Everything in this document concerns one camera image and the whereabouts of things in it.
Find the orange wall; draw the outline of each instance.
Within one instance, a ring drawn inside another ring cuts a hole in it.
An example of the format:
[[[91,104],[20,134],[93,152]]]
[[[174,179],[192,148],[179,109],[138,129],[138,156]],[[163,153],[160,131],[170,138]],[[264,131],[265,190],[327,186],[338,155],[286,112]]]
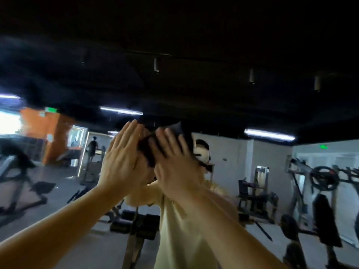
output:
[[[67,133],[75,120],[59,113],[49,112],[41,117],[38,110],[31,108],[24,108],[20,113],[24,122],[25,136],[45,140],[48,134],[53,136],[53,142],[47,142],[42,162],[55,163],[56,159],[67,150]]]

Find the fluorescent light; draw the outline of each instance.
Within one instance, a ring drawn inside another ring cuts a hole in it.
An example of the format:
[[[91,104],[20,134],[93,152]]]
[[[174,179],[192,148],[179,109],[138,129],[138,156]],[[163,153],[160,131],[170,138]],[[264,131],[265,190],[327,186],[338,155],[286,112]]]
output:
[[[129,109],[116,109],[116,108],[109,108],[106,106],[101,106],[100,109],[113,111],[113,112],[117,112],[117,113],[130,114],[130,115],[143,115],[143,112],[133,111],[133,110],[129,110]]]
[[[260,136],[260,137],[276,139],[276,140],[288,140],[288,141],[295,140],[294,136],[262,131],[262,130],[255,130],[255,129],[245,129],[245,134],[249,136]]]
[[[19,96],[11,95],[11,94],[0,94],[0,98],[20,99]]]

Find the gym floor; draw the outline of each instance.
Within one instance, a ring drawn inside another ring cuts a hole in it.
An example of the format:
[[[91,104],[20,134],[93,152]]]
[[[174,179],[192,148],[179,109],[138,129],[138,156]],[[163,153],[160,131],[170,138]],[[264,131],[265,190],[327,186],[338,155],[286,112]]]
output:
[[[48,197],[47,204],[30,208],[26,210],[22,218],[7,226],[1,227],[0,241],[57,211],[66,204],[77,190],[82,188],[75,179],[76,169],[72,167],[37,167],[31,170],[29,175],[35,182],[47,181],[56,183],[56,186],[51,193],[46,195]],[[12,182],[0,184],[0,207],[7,206],[9,192],[11,192],[13,186]],[[34,200],[36,200],[35,194],[30,192],[29,189],[24,189],[19,205],[21,206]],[[123,209],[133,208],[124,205]],[[144,206],[139,209],[139,212],[142,214],[159,214],[159,209],[155,206]],[[247,230],[281,259],[289,240],[281,233],[279,226],[270,224],[262,224],[262,226],[273,238],[273,242],[269,241],[255,225],[247,226]],[[108,224],[96,224],[93,230],[84,236],[70,253],[59,262],[56,269],[121,268],[126,249],[127,235],[111,233],[108,230]],[[310,235],[301,234],[300,241],[304,249],[308,267],[325,269],[326,251],[324,245],[320,244],[316,237]],[[159,234],[154,241],[145,241],[136,268],[153,268],[158,245]],[[335,250],[339,261],[359,266],[359,249],[344,242],[343,248],[336,248]]]

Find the person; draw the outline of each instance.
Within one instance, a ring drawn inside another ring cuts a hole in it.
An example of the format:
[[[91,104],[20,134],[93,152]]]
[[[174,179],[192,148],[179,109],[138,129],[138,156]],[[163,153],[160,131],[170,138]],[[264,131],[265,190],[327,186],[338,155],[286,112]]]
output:
[[[156,131],[159,140],[165,138],[163,134],[162,130]],[[230,202],[231,198],[227,191],[216,183],[205,180],[204,174],[207,170],[204,165],[209,163],[209,145],[204,140],[196,140],[195,144],[194,155],[198,163],[192,176],[204,186],[211,199],[237,221],[237,208]],[[154,204],[160,208],[160,245],[155,269],[218,268],[218,262],[201,235],[199,227],[188,220],[185,211],[178,203],[164,195],[158,181],[143,185],[139,190],[126,196],[125,203],[133,207]]]
[[[97,144],[97,141],[96,141],[97,137],[96,136],[93,136],[92,137],[92,141],[90,141],[90,143],[87,145],[88,147],[88,153],[89,153],[89,162],[92,161],[93,157],[95,156],[95,153],[96,153],[96,149],[98,149],[98,144]]]
[[[0,268],[53,268],[111,207],[141,187],[147,162],[137,151],[143,125],[127,123],[110,143],[98,185],[81,198],[0,243]],[[200,227],[223,269],[286,268],[272,253],[222,210],[196,179],[195,163],[183,138],[166,131],[159,152],[149,144],[156,160],[154,168],[162,192]]]

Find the dark hair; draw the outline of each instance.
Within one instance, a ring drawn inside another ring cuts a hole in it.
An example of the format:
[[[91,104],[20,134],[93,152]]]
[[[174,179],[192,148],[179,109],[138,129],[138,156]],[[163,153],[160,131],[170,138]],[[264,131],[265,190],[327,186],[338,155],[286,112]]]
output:
[[[196,145],[202,145],[205,149],[209,150],[209,145],[204,140],[197,139],[196,140]]]

